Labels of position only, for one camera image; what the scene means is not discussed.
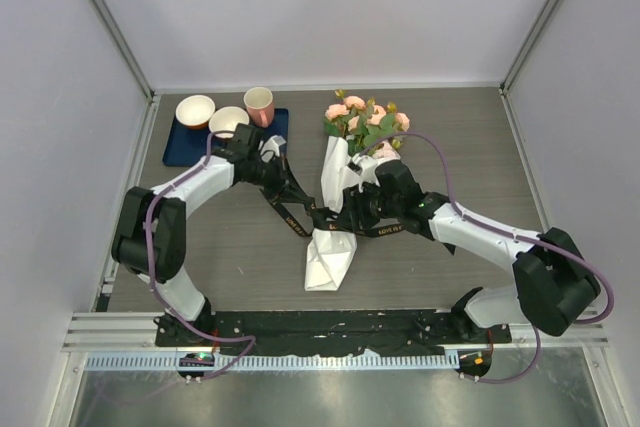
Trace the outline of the black ribbon gold letters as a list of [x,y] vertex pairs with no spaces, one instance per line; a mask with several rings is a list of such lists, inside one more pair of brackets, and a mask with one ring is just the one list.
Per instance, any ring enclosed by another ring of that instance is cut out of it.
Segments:
[[[267,202],[276,211],[276,213],[280,215],[280,217],[287,223],[287,225],[292,230],[294,230],[294,232],[296,232],[296,234],[298,234],[301,237],[309,237],[311,235],[311,233],[306,231],[302,227],[301,223],[286,208],[288,204],[295,204],[295,203],[270,202],[268,200]],[[448,202],[448,198],[440,194],[440,207],[447,202]],[[350,227],[347,225],[347,219],[346,219],[346,214],[344,212],[344,207],[340,213],[334,213],[330,211],[327,207],[318,207],[317,205],[314,209],[304,209],[304,211],[305,211],[305,214],[311,219],[313,228],[329,227],[331,230],[338,230],[338,231],[353,233],[350,230]],[[435,234],[433,237],[424,237],[424,238],[433,241],[435,239]]]

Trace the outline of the white wrapping paper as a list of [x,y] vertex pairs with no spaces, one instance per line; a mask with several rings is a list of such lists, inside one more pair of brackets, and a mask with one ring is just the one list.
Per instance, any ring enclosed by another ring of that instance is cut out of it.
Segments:
[[[347,164],[351,159],[347,141],[330,137],[321,173],[321,191],[324,206],[334,213],[340,213],[344,207],[343,190],[349,187]],[[378,166],[385,162],[378,160]],[[349,270],[356,249],[354,233],[315,227],[307,247],[304,289],[307,292],[336,291]]]

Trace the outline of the pink fake flower stem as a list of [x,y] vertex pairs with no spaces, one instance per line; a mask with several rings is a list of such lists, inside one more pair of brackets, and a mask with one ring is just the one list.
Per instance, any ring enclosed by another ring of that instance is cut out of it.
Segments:
[[336,89],[334,94],[334,102],[324,112],[324,132],[330,137],[346,140],[351,151],[357,152],[364,147],[363,118],[367,103],[361,97],[348,95],[343,89]]

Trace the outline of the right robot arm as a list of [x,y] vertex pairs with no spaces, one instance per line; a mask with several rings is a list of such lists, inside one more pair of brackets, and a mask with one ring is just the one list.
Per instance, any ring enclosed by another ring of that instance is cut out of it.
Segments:
[[376,163],[358,156],[346,171],[357,180],[343,190],[353,231],[372,232],[390,220],[393,228],[438,242],[449,252],[463,249],[511,276],[508,286],[475,288],[458,301],[461,311],[452,316],[451,327],[462,341],[475,341],[498,324],[520,322],[559,337],[601,293],[572,238],[560,229],[541,234],[475,216],[443,194],[422,190],[399,160]]

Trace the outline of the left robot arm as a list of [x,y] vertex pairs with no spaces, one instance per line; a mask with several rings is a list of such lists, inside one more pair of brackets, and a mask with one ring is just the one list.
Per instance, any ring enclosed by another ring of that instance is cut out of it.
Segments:
[[124,197],[111,257],[146,283],[190,345],[214,340],[209,300],[194,286],[186,267],[187,220],[214,196],[238,183],[260,188],[275,209],[315,206],[295,179],[280,136],[240,124],[224,146],[208,145],[204,156],[180,176],[152,189],[134,186]]

